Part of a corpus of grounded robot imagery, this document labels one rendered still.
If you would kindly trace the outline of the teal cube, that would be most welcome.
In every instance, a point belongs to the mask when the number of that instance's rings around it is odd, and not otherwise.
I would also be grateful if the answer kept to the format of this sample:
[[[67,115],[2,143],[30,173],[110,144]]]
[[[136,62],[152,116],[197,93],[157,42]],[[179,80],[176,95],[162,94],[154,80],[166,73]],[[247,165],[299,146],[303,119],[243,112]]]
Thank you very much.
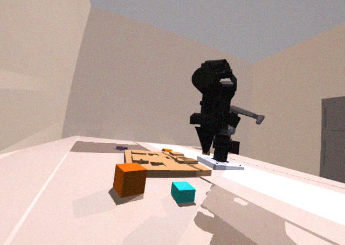
[[[195,202],[196,189],[187,181],[172,182],[170,193],[177,203]]]

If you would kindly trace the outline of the orange cube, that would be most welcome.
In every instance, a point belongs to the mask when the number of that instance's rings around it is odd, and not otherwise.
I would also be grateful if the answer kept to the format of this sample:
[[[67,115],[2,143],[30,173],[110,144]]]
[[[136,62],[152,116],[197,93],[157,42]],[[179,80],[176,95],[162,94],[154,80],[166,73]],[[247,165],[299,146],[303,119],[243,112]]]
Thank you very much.
[[[144,193],[147,168],[138,163],[116,164],[113,188],[120,198]]]

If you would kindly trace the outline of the tan square puzzle board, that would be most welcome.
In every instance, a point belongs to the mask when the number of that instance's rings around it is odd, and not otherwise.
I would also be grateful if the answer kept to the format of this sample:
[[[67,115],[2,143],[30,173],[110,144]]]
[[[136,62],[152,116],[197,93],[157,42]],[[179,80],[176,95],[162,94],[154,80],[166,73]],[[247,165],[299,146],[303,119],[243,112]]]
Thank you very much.
[[[181,152],[125,150],[124,154],[125,163],[138,163],[147,168],[147,177],[208,177],[212,172],[196,159],[188,158]],[[174,159],[168,159],[169,157]]]

